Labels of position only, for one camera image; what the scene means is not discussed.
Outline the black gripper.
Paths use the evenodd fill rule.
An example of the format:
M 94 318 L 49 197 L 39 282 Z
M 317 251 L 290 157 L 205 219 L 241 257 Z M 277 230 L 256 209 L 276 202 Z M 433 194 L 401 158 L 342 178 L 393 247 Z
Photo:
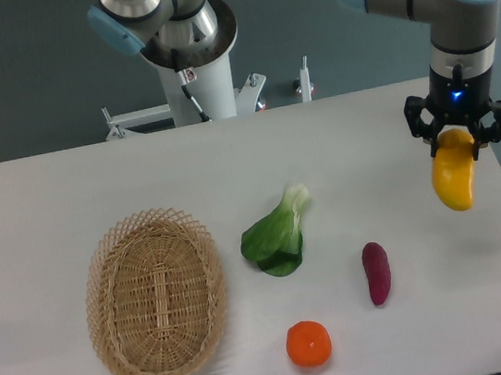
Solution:
M 435 157 L 439 148 L 438 135 L 444 125 L 466 125 L 469 121 L 470 135 L 473 137 L 473 160 L 478 161 L 479 152 L 491 142 L 501 141 L 501 99 L 490 98 L 492 69 L 468 78 L 462 65 L 453 67 L 450 77 L 429 70 L 429 94 L 426 98 L 408 96 L 404 111 L 409 130 L 414 138 L 422 139 L 430 145 L 431 156 Z M 426 123 L 422 112 L 431 114 Z M 483 118 L 492 115 L 490 126 L 484 125 Z

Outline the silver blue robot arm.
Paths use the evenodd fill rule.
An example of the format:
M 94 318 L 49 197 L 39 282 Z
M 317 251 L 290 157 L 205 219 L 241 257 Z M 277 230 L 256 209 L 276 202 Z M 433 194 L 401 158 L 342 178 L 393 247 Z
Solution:
M 429 90 L 408 97 L 410 133 L 433 154 L 443 130 L 464 126 L 470 155 L 501 140 L 501 100 L 489 94 L 500 0 L 339 0 L 343 5 L 430 26 Z M 155 66 L 176 125 L 252 114 L 264 77 L 233 85 L 229 52 L 238 26 L 222 0 L 97 0 L 88 11 L 92 30 L 121 54 Z

